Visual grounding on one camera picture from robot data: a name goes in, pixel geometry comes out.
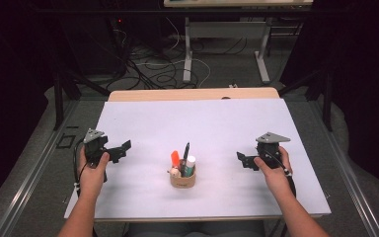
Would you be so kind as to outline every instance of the orange marker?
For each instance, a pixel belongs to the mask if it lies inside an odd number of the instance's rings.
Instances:
[[[171,154],[171,159],[172,159],[172,167],[177,168],[178,170],[181,170],[180,168],[180,155],[178,154],[178,151],[174,151]]]

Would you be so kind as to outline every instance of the green marker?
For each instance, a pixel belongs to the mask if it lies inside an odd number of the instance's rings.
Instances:
[[[195,157],[189,156],[187,158],[186,166],[184,167],[184,177],[190,177],[192,175],[194,165]]]

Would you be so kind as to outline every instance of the black pen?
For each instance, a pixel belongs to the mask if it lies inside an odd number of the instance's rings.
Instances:
[[[189,150],[190,150],[190,143],[187,143],[186,151],[184,152],[184,161],[182,165],[183,171],[185,170],[187,158],[189,157]]]

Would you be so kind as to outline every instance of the pencil cup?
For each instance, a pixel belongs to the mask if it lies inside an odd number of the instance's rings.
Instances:
[[[188,189],[195,185],[196,168],[193,166],[192,174],[189,177],[177,177],[170,174],[171,185],[178,189]]]

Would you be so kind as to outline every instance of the desk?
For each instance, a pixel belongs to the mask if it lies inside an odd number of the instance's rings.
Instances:
[[[172,8],[220,8],[220,7],[272,7],[311,5],[313,0],[165,0],[165,7]],[[190,81],[192,51],[191,38],[234,38],[261,39],[260,50],[255,51],[255,58],[264,83],[270,83],[266,71],[264,54],[272,18],[265,22],[190,22],[186,17],[186,61],[184,66],[185,82]]]
[[[243,168],[236,156],[236,151],[255,155],[255,139],[268,131],[291,138],[282,145],[290,153],[299,201],[314,216],[331,213],[288,108],[272,88],[117,91],[106,102],[97,130],[108,136],[108,148],[128,139],[132,147],[107,167],[96,220],[280,217],[264,175]],[[197,159],[195,186],[176,189],[167,173],[170,154],[183,155],[187,142],[189,155]],[[65,217],[76,200],[73,193]]]

